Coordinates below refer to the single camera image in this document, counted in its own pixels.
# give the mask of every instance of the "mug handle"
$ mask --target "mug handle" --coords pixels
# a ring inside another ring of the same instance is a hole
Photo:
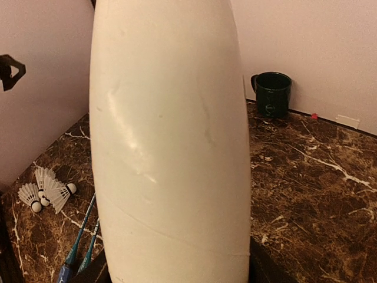
[[[255,92],[255,82],[256,82],[256,79],[257,79],[257,77],[258,77],[259,75],[254,75],[254,76],[252,76],[252,79],[251,79],[251,81],[252,81],[252,88],[253,88],[253,90],[254,90],[254,92]]]

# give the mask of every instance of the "white marble vein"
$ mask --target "white marble vein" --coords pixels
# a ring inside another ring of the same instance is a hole
[[[72,224],[74,224],[74,225],[76,225],[77,227],[81,228],[81,225],[80,225],[79,223],[77,223],[75,220],[71,219],[67,214],[64,213],[63,210],[61,210],[61,213],[64,215],[65,218],[67,218],[69,221],[71,221]],[[89,233],[89,234],[92,235],[92,236],[94,235],[94,233],[93,233],[92,231],[90,231],[89,229],[87,229],[87,228],[84,228],[84,232]],[[99,235],[97,235],[96,238],[102,240],[102,237],[99,236]]]
[[[283,226],[276,228],[276,231],[282,231],[285,230],[285,228],[288,227],[288,223],[285,223]]]
[[[80,127],[80,132],[81,132],[82,136],[74,136],[74,135],[72,134],[72,132],[70,132],[70,133],[64,133],[64,134],[65,134],[66,136],[75,137],[75,138],[78,138],[78,139],[87,139],[87,140],[90,140],[90,137],[88,137],[88,136],[84,133],[84,131],[82,130],[81,127]]]
[[[306,125],[303,121],[301,121],[301,123],[304,126],[304,128],[306,129],[306,131],[310,134],[309,142],[310,143],[316,142],[318,144],[318,145],[315,145],[313,147],[308,147],[309,150],[316,150],[316,149],[318,149],[318,147],[320,145],[323,145],[323,146],[326,146],[327,149],[331,149],[332,146],[335,146],[335,147],[338,147],[338,148],[349,149],[349,150],[354,150],[354,151],[359,152],[359,153],[364,153],[361,149],[357,149],[357,148],[351,147],[351,146],[344,146],[344,145],[341,145],[341,144],[331,144],[331,146],[326,145],[326,144],[322,143],[321,141],[319,141],[315,138],[315,136],[312,134],[311,131],[309,131],[309,129],[306,127]],[[304,138],[304,139],[307,139],[307,136],[304,136],[304,135],[301,135],[301,134],[299,136]]]
[[[51,276],[51,283],[54,281],[54,274],[55,274],[55,268],[51,270],[50,276]]]
[[[322,270],[322,272],[324,273],[321,277],[322,278],[325,278],[325,279],[330,279],[332,280],[333,282],[336,282],[336,283],[347,283],[343,280],[339,280],[337,279],[335,276],[332,276],[331,274],[327,273],[326,271],[323,270],[322,267],[319,267],[320,270]]]
[[[16,213],[14,212],[14,206],[13,205],[12,205],[12,211],[13,211],[13,217],[14,217],[14,227],[13,227],[12,231],[14,232],[14,234],[16,236],[16,242],[14,242],[14,244],[16,245],[17,251],[18,251],[19,267],[20,267],[20,269],[22,271],[22,274],[25,275],[24,264],[22,263],[21,251],[19,249],[20,238],[19,238],[18,232],[17,232],[17,221],[18,221],[18,218],[16,217]]]
[[[280,216],[278,216],[277,218],[275,218],[274,220],[272,220],[272,221],[271,221],[271,224],[274,223],[274,222],[276,222],[276,221],[282,220],[282,219],[284,219],[284,216],[283,216],[283,215],[280,215]]]
[[[301,150],[295,148],[294,146],[291,146],[291,145],[289,145],[289,146],[290,146],[291,148],[293,148],[295,151],[297,151],[297,152],[301,153],[302,155],[304,155],[304,157],[306,157],[306,158],[308,158],[308,159],[312,159],[312,160],[314,160],[314,161],[316,161],[316,162],[318,162],[318,163],[321,163],[321,164],[323,164],[323,165],[326,165],[326,166],[332,167],[332,168],[334,168],[334,169],[337,170],[337,171],[341,171],[341,172],[344,174],[344,180],[352,180],[352,181],[354,181],[354,182],[356,182],[356,183],[362,184],[362,185],[364,185],[364,186],[370,188],[371,190],[373,190],[373,188],[371,187],[371,183],[370,183],[370,182],[367,182],[367,181],[364,181],[364,180],[360,180],[359,178],[357,178],[357,177],[355,177],[355,176],[352,176],[352,175],[348,174],[347,171],[346,171],[344,168],[340,167],[340,166],[339,166],[338,164],[336,164],[334,161],[333,161],[334,164],[332,164],[332,163],[328,163],[328,162],[325,162],[325,161],[323,161],[323,160],[320,160],[320,159],[317,159],[317,158],[315,158],[315,157],[312,157],[312,156],[310,156],[310,155],[308,155],[308,154],[302,152]]]
[[[368,212],[371,215],[371,218],[370,218],[369,222],[373,223],[373,221],[375,220],[375,213],[374,213],[374,211],[372,209],[369,209],[369,208],[360,208],[360,209],[357,209],[357,210],[349,212],[348,215],[354,214],[354,213],[356,213],[358,211],[361,211],[361,210],[364,210],[364,211]]]
[[[45,261],[45,262],[47,262],[47,256],[44,256],[44,255],[39,255],[41,258],[43,258],[43,260]]]
[[[62,223],[61,226],[60,226],[60,234],[63,233],[63,227],[64,227],[64,224],[65,224],[65,219],[63,219],[63,223]]]

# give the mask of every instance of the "white wall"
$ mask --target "white wall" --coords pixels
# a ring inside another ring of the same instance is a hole
[[[94,10],[89,0],[2,0],[0,54],[27,73],[0,83],[0,189],[88,111]]]
[[[280,71],[294,80],[290,108],[334,120],[360,119],[377,134],[375,0],[232,0],[250,76]]]

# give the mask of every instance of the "blue racket shaft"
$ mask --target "blue racket shaft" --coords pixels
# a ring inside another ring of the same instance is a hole
[[[72,278],[73,276],[73,270],[72,270],[72,265],[73,263],[75,262],[76,260],[76,254],[77,254],[77,249],[78,249],[78,243],[80,241],[80,238],[81,238],[81,235],[82,235],[82,232],[84,231],[84,228],[85,228],[85,225],[87,224],[88,222],[88,218],[89,218],[89,214],[90,212],[92,211],[92,208],[93,208],[93,205],[95,203],[95,193],[92,197],[92,200],[89,204],[89,207],[88,207],[88,210],[85,214],[85,218],[82,222],[82,225],[81,225],[81,228],[80,230],[78,231],[78,235],[77,235],[77,238],[76,238],[76,241],[75,241],[75,244],[72,246],[69,254],[67,255],[67,257],[65,258],[65,261],[64,261],[64,264],[63,266],[61,267],[60,269],[60,272],[59,272],[59,277],[57,279],[57,283],[67,283],[69,279]]]
[[[78,271],[77,271],[78,274],[81,271],[83,271],[84,269],[86,269],[86,267],[88,267],[88,265],[90,264],[90,262],[92,260],[93,246],[94,246],[95,240],[97,238],[97,233],[98,233],[99,227],[100,227],[100,219],[98,218],[97,224],[95,225],[95,228],[94,228],[92,241],[90,242],[89,250],[88,250],[87,254],[85,255],[84,260],[82,261],[80,267],[78,268]]]

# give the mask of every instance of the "racket handle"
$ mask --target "racket handle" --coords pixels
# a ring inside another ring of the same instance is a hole
[[[73,276],[73,271],[68,265],[63,265],[59,272],[57,283],[67,283]]]

